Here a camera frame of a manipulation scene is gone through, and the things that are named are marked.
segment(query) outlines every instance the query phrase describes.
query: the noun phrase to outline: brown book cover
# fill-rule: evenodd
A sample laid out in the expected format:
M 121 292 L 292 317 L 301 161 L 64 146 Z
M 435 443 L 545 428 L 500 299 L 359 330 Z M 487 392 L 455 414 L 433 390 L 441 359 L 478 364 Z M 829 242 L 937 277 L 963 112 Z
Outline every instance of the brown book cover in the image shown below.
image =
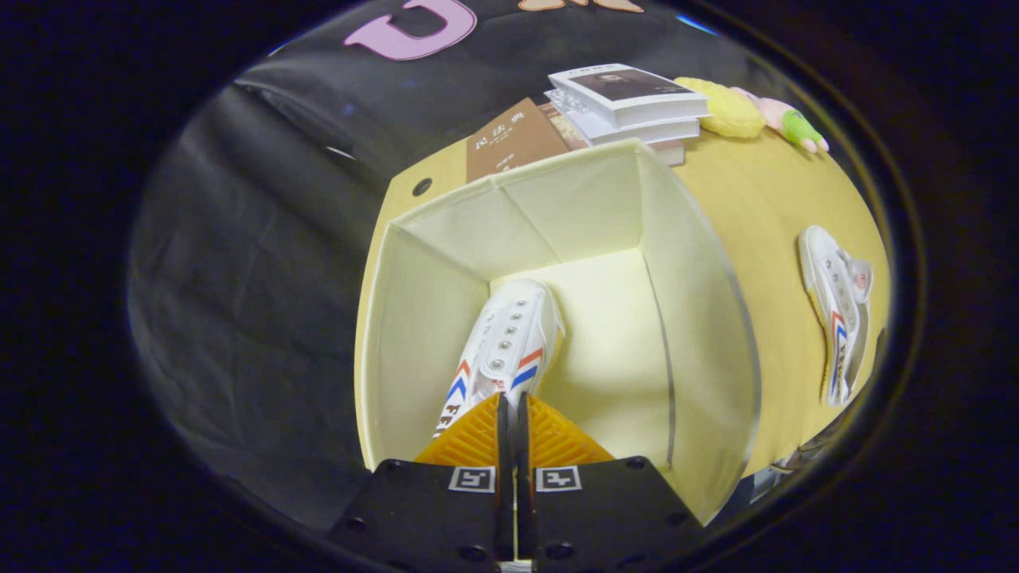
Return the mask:
M 587 142 L 584 141 L 584 136 L 580 134 L 577 126 L 570 121 L 570 118 L 559 113 L 559 110 L 555 109 L 555 106 L 551 102 L 542 104 L 538 106 L 541 113 L 544 114 L 548 121 L 555 127 L 558 132 L 559 137 L 570 148 L 570 151 L 576 151 L 578 149 L 584 149 L 590 147 Z M 658 159 L 662 161 L 665 165 L 669 167 L 677 167 L 683 165 L 685 154 L 683 147 L 683 140 L 665 140 L 662 142 L 655 142 L 648 144 Z
M 587 142 L 584 141 L 584 136 L 580 135 L 577 127 L 572 121 L 570 121 L 570 118 L 559 113 L 559 110 L 555 109 L 552 102 L 542 104 L 538 106 L 538 109 L 541 110 L 541 113 L 543 113 L 545 117 L 548 118 L 548 121 L 552 124 L 552 126 L 555 127 L 559 137 L 562 138 L 567 147 L 570 148 L 570 151 L 590 147 L 587 145 Z
M 467 180 L 508 171 L 570 151 L 530 98 L 492 119 L 467 140 Z

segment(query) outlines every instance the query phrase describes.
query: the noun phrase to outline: book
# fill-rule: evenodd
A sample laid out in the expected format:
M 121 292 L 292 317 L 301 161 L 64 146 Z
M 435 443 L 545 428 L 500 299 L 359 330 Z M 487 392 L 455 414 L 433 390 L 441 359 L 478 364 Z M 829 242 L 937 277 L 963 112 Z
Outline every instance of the book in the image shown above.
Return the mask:
M 528 98 L 468 138 L 467 181 L 568 151 L 558 132 Z
M 551 102 L 538 106 L 538 109 L 541 110 L 552 126 L 555 127 L 559 137 L 562 138 L 567 147 L 570 148 L 570 151 L 591 147 L 570 119 L 559 113 L 559 110 L 555 109 L 555 106 Z M 683 165 L 686 160 L 686 148 L 683 145 L 682 139 L 655 142 L 648 144 L 648 147 L 654 151 L 659 161 L 669 167 Z
M 710 115 L 707 96 L 626 64 L 580 67 L 548 80 L 614 128 Z
M 700 121 L 694 118 L 669 119 L 644 123 L 633 127 L 616 128 L 605 121 L 593 109 L 562 90 L 545 92 L 549 101 L 567 116 L 583 134 L 590 145 L 605 144 L 637 138 L 644 143 L 654 143 L 700 135 Z

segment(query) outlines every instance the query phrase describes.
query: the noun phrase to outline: green wristband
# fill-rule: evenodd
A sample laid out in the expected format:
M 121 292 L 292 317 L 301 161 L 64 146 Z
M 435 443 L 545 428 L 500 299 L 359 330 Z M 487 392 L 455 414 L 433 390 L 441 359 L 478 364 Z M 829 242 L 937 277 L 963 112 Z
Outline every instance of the green wristband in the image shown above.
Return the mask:
M 791 109 L 782 116 L 782 126 L 786 129 L 786 139 L 800 145 L 803 140 L 810 140 L 817 143 L 821 140 L 821 135 L 814 129 L 814 126 L 807 121 L 802 113 Z

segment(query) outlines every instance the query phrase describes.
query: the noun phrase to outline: white sneaker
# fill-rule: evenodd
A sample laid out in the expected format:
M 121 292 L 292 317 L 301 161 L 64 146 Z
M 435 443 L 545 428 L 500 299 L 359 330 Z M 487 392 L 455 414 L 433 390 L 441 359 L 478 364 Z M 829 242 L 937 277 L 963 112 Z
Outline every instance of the white sneaker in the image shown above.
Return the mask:
M 821 399 L 843 406 L 856 385 L 867 344 L 873 270 L 817 225 L 800 233 L 799 248 L 803 284 L 827 341 Z
M 474 323 L 432 438 L 497 392 L 513 408 L 523 393 L 536 395 L 565 336 L 548 287 L 530 278 L 504 283 Z

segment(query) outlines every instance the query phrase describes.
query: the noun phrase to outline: table surface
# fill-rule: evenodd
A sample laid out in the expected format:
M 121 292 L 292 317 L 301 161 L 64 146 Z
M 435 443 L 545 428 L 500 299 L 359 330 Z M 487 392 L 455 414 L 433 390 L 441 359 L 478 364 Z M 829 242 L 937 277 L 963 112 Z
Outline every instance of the table surface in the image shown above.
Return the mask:
M 870 376 L 876 338 L 888 322 L 888 256 L 863 198 L 826 154 L 796 149 L 770 129 L 752 140 L 701 132 L 686 143 L 686 163 L 673 171 L 700 203 L 721 240 L 746 298 L 757 343 L 761 412 L 745 471 L 749 475 L 791 454 L 842 411 L 820 401 L 826 347 L 803 289 L 797 237 L 807 226 L 819 224 L 850 255 L 873 266 L 871 327 L 854 397 Z M 392 178 L 365 276 L 374 274 L 385 223 L 466 185 L 466 157 L 467 140 L 462 140 Z M 415 197 L 412 191 L 426 178 L 431 186 Z M 368 289 L 362 289 L 361 297 L 359 325 L 368 306 Z M 360 356 L 360 336 L 357 344 Z

